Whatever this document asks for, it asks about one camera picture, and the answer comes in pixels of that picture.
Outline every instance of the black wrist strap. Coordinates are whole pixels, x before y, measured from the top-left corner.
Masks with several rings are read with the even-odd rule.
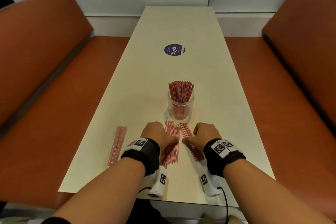
[[[208,170],[212,175],[223,177],[224,167],[238,159],[246,159],[233,144],[223,139],[209,141],[203,150]]]
[[[150,138],[146,139],[148,139],[148,141],[142,146],[141,150],[126,149],[126,151],[120,157],[133,158],[137,161],[142,162],[146,169],[145,176],[153,174],[156,170],[159,169],[160,165],[160,147],[158,143]],[[130,143],[128,147],[136,144],[138,141],[141,141],[141,138]]]

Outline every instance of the hand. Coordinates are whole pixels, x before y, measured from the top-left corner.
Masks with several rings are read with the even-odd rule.
[[[194,137],[185,137],[182,139],[184,144],[192,144],[203,152],[205,145],[215,138],[222,139],[218,130],[213,124],[199,122],[194,129]]]
[[[156,141],[160,146],[160,150],[166,148],[168,144],[177,143],[179,141],[178,137],[168,136],[162,124],[158,121],[147,123],[141,133],[141,137]]]

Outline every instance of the black cable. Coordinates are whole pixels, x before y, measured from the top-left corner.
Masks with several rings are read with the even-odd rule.
[[[141,191],[145,190],[145,189],[152,189],[152,187],[145,187],[145,188],[142,188],[141,190],[139,190],[138,194],[139,194]]]
[[[224,189],[222,187],[217,187],[217,189],[221,189],[223,194],[224,194],[224,197],[225,197],[225,205],[226,205],[226,221],[225,221],[225,224],[228,224],[229,223],[229,207],[228,207],[228,201],[226,199],[226,195],[225,195],[225,192],[224,192]]]

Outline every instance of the sleeve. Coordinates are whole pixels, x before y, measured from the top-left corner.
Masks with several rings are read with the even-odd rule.
[[[51,217],[44,220],[41,224],[71,224],[71,223],[62,218]]]

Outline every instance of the glass jar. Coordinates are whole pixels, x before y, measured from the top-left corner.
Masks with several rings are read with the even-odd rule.
[[[171,99],[170,91],[168,90],[168,112],[173,119],[190,120],[194,105],[194,91],[192,91],[190,99],[185,103],[178,103]]]

